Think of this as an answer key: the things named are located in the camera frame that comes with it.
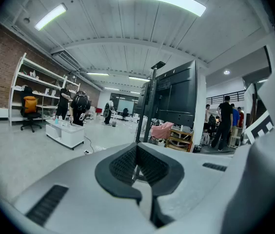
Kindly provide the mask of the white shelving unit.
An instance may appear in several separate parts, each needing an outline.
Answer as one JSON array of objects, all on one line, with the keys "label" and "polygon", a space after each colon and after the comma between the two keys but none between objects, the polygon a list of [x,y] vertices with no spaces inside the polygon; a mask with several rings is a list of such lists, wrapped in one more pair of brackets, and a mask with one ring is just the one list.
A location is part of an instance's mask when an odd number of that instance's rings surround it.
[{"label": "white shelving unit", "polygon": [[8,102],[8,121],[11,125],[13,122],[24,121],[20,115],[22,103],[20,94],[26,86],[32,88],[32,93],[37,98],[38,111],[41,117],[37,120],[51,119],[58,107],[59,92],[66,84],[71,84],[73,89],[71,95],[79,91],[80,84],[70,81],[66,75],[60,76],[41,65],[38,65],[28,59],[26,54],[19,59],[11,82]]}]

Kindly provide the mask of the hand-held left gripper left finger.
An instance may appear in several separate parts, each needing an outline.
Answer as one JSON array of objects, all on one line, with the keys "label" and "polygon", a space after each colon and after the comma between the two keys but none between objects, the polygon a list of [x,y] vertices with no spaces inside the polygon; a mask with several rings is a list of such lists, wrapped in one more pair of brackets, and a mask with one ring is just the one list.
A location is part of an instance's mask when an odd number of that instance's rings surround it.
[{"label": "hand-held left gripper left finger", "polygon": [[53,186],[67,188],[43,227],[58,234],[152,234],[155,226],[145,218],[134,199],[117,198],[95,178],[97,164],[129,147],[123,144],[79,156],[33,183],[16,199],[14,207],[25,216]]}]

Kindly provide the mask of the white low cabinet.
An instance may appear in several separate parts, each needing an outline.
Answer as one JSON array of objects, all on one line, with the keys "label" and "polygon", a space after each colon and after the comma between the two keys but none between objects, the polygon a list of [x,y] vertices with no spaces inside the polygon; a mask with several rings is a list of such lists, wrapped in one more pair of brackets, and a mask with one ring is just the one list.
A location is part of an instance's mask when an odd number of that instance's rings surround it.
[{"label": "white low cabinet", "polygon": [[68,121],[59,120],[55,124],[55,120],[46,120],[46,135],[54,141],[74,149],[76,146],[84,143],[84,127],[78,125],[71,125]]}]

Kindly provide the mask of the pink chair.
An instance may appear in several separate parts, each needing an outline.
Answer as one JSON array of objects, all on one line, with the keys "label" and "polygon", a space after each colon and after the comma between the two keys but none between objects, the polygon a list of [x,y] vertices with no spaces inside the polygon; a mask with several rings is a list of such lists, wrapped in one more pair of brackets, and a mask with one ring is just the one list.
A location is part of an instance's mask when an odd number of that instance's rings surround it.
[{"label": "pink chair", "polygon": [[170,130],[174,124],[171,122],[165,122],[159,126],[152,126],[151,137],[156,139],[167,139],[170,136]]}]

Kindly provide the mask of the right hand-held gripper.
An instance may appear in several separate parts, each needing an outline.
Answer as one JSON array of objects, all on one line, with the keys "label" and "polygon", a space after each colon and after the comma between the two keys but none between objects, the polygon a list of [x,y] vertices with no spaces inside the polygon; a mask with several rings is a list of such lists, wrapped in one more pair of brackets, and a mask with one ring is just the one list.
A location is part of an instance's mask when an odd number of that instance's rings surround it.
[{"label": "right hand-held gripper", "polygon": [[259,91],[274,129],[251,145],[221,234],[275,234],[275,70]]}]

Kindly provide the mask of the white ceiling air conditioner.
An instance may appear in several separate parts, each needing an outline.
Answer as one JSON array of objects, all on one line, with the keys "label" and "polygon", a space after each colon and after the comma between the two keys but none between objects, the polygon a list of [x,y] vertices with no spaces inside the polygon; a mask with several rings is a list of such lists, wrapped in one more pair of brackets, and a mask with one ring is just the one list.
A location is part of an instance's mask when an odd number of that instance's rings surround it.
[{"label": "white ceiling air conditioner", "polygon": [[52,58],[59,62],[62,66],[72,71],[79,71],[81,69],[77,61],[72,58],[66,51],[53,53]]}]

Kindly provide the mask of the wooden cart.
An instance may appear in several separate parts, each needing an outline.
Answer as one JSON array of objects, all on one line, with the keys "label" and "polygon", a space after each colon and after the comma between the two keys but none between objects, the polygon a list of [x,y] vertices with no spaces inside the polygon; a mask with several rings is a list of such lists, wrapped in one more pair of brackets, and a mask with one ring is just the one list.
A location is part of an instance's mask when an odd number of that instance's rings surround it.
[{"label": "wooden cart", "polygon": [[165,147],[183,152],[190,152],[193,147],[194,132],[191,133],[171,129]]}]

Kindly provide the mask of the dark glass partition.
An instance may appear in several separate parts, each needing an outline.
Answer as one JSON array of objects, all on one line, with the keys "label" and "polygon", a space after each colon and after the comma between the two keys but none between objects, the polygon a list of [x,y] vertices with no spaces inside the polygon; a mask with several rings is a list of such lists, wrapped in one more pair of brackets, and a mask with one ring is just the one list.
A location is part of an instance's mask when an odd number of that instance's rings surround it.
[{"label": "dark glass partition", "polygon": [[117,93],[111,93],[110,99],[113,101],[114,109],[117,112],[123,112],[123,110],[127,108],[130,114],[135,112],[138,103],[138,97]]}]

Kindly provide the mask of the orange bag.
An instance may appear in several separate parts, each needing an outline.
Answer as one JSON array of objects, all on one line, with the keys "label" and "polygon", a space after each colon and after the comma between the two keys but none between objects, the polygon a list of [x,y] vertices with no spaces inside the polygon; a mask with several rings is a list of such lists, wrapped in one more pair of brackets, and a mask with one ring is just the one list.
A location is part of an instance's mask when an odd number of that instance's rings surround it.
[{"label": "orange bag", "polygon": [[26,114],[35,113],[37,111],[37,99],[34,96],[26,96],[24,99],[24,112]]}]

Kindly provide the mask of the black television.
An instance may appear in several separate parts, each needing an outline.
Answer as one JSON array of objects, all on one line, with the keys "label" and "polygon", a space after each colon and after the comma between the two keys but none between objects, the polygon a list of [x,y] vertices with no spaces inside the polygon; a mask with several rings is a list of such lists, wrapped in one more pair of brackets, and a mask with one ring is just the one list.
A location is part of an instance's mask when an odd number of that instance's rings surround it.
[{"label": "black television", "polygon": [[[152,118],[193,127],[197,98],[197,65],[192,60],[156,77],[157,90]],[[141,106],[146,82],[141,87],[136,113]]]}]

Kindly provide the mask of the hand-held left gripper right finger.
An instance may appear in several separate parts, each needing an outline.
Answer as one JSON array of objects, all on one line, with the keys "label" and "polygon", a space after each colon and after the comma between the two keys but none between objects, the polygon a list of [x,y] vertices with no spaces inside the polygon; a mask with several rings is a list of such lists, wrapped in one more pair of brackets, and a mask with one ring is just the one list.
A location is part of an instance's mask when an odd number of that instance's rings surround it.
[{"label": "hand-held left gripper right finger", "polygon": [[229,196],[219,192],[219,182],[224,172],[207,168],[204,163],[228,166],[227,156],[193,154],[176,151],[149,143],[140,143],[178,161],[184,169],[184,177],[170,194],[157,198],[160,212],[172,218],[152,232],[157,234],[220,234],[223,216]]}]

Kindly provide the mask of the black metal TV stand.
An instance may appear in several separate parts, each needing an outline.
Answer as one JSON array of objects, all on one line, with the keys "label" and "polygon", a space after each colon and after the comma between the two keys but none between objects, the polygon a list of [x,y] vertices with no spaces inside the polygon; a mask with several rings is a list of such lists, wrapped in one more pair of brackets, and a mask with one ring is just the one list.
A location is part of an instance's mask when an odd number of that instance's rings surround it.
[{"label": "black metal TV stand", "polygon": [[147,122],[146,122],[146,130],[144,133],[144,137],[142,142],[148,141],[148,135],[149,131],[151,129],[151,121],[152,121],[152,115],[154,111],[154,102],[156,97],[156,90],[157,90],[157,81],[156,81],[156,74],[157,70],[162,68],[165,65],[164,62],[159,61],[157,64],[155,64],[151,69],[153,70],[152,79],[149,81],[149,85],[145,85],[145,90],[143,94],[143,101],[141,106],[141,114],[139,118],[138,128],[137,128],[137,134],[136,134],[136,143],[140,143],[140,133],[142,129],[142,121],[143,117],[147,116]]}]

